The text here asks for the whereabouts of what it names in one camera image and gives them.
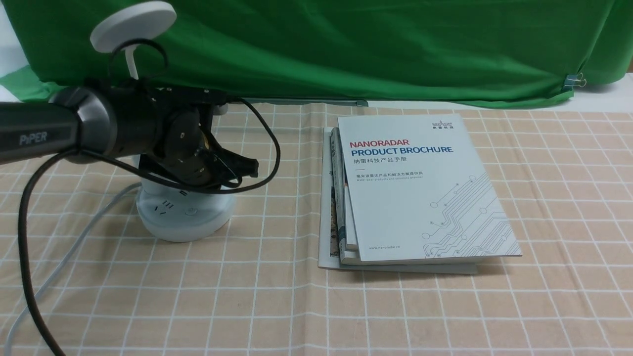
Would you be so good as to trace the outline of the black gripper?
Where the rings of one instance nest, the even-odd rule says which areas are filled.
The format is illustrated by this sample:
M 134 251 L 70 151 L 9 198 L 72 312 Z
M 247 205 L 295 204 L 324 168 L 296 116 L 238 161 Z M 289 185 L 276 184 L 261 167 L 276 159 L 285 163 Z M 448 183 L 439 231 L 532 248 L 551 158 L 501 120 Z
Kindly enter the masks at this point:
M 156 146 L 140 155 L 138 168 L 154 176 L 190 186 L 232 186 L 233 179 L 258 178 L 259 162 L 220 149 L 200 126 L 199 111 L 171 113 Z

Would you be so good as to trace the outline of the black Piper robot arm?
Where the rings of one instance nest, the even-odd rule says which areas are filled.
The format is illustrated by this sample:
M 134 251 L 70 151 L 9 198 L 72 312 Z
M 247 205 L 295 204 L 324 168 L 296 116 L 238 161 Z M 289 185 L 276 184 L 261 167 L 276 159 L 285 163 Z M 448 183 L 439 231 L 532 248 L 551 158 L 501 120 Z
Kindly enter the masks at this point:
M 2 103 L 0 160 L 69 149 L 73 164 L 138 156 L 144 174 L 196 189 L 237 187 L 258 176 L 259 164 L 222 148 L 210 132 L 216 108 L 226 103 L 222 91 L 141 83 L 69 87 L 47 103 Z

